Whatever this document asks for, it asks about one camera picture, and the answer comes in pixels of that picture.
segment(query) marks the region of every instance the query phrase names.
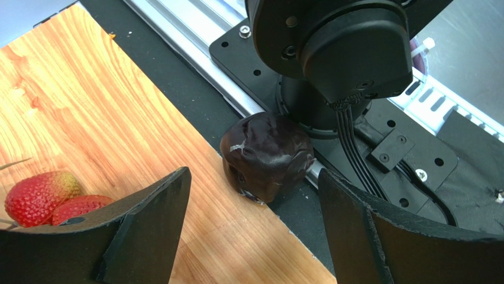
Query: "wooden cutting board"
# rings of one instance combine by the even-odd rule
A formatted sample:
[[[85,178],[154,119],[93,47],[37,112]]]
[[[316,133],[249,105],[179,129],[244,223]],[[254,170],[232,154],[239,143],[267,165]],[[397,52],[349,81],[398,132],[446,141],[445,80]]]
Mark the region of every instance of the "wooden cutting board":
[[[33,158],[0,172],[2,204],[50,170],[120,199],[188,166],[172,283],[336,282],[267,206],[232,191],[218,153],[79,6],[1,49],[0,143],[0,164]]]

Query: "bolt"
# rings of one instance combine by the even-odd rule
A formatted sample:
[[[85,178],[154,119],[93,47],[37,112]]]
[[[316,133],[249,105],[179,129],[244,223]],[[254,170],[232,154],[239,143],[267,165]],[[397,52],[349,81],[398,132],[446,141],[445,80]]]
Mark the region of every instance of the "bolt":
[[[416,175],[420,178],[421,181],[426,181],[427,180],[427,173],[422,170],[422,169],[417,169],[416,171]]]
[[[401,144],[406,144],[406,137],[400,135],[398,136],[398,141],[401,143]]]
[[[241,38],[249,38],[252,33],[250,32],[250,28],[247,25],[242,25],[240,27],[240,37]]]
[[[380,161],[382,161],[383,163],[386,163],[389,161],[389,155],[387,154],[381,154],[380,155]]]

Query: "strawberry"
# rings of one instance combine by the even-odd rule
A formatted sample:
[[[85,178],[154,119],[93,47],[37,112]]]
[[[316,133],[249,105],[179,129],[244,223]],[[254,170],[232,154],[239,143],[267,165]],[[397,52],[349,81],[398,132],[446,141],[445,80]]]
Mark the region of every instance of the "strawberry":
[[[73,174],[59,170],[24,179],[5,198],[5,211],[22,227],[51,224],[53,211],[82,194]]]
[[[103,195],[83,195],[75,197],[54,210],[53,225],[57,226],[70,218],[105,207],[113,201],[113,199]]]

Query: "dark purple eggplant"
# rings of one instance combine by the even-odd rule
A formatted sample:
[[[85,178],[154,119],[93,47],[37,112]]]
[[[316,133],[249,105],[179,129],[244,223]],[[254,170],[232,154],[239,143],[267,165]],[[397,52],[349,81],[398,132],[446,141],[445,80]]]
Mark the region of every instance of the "dark purple eggplant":
[[[239,120],[226,131],[220,146],[231,186],[261,204],[299,186],[315,161],[306,132],[269,112]]]

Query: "black mounting plate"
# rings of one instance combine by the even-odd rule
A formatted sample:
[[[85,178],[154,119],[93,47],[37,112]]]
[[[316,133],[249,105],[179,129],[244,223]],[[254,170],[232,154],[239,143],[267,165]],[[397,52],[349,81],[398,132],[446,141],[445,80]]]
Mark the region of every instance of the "black mounting plate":
[[[239,28],[243,25],[249,25],[248,18],[210,45],[211,58],[265,111],[279,113],[276,89],[280,75],[260,60],[252,37],[240,37]],[[425,184],[431,190],[435,191],[455,169],[458,161],[455,153],[387,99],[373,101],[365,118],[382,136],[385,137],[392,130],[397,129],[415,144],[404,156],[404,160],[414,169],[422,169],[427,173],[428,179]],[[316,158],[325,167],[340,172],[356,187],[363,188],[337,139],[312,139],[312,144]],[[369,154],[374,147],[369,147],[360,138],[357,138],[357,145],[364,157],[371,156]],[[368,159],[366,162],[381,182],[391,203],[416,214],[428,198],[398,170],[383,172],[383,167],[378,168],[371,161],[372,159]],[[437,165],[435,161],[442,161],[442,166]]]

